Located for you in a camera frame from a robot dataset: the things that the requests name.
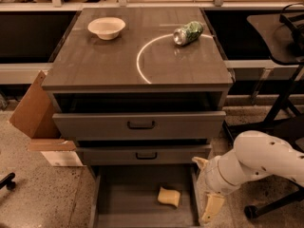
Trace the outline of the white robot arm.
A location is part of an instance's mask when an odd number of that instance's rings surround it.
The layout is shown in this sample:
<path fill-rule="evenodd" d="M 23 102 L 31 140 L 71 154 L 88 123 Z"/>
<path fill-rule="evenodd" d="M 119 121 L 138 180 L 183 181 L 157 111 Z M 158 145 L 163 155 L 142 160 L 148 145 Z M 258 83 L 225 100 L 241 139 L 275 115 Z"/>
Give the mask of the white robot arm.
<path fill-rule="evenodd" d="M 304 187 L 303 153 L 278 137 L 249 130 L 240 133 L 233 148 L 211 160 L 193 157 L 199 167 L 205 197 L 200 220 L 207 224 L 219 213 L 225 197 L 243 183 L 275 175 Z"/>

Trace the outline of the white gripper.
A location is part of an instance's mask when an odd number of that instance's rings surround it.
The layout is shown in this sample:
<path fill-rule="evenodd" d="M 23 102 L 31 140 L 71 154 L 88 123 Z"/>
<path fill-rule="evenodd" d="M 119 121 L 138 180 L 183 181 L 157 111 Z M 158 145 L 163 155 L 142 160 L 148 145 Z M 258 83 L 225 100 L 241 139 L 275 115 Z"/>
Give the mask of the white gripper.
<path fill-rule="evenodd" d="M 192 161 L 198 166 L 200 170 L 204 170 L 205 183 L 207 187 L 214 193 L 207 193 L 205 195 L 206 202 L 203 209 L 201 220 L 204 223 L 209 223 L 219 213 L 221 207 L 225 202 L 225 197 L 235 191 L 240 186 L 229 183 L 219 171 L 219 156 L 215 156 L 208 161 L 201 157 L 193 157 Z"/>

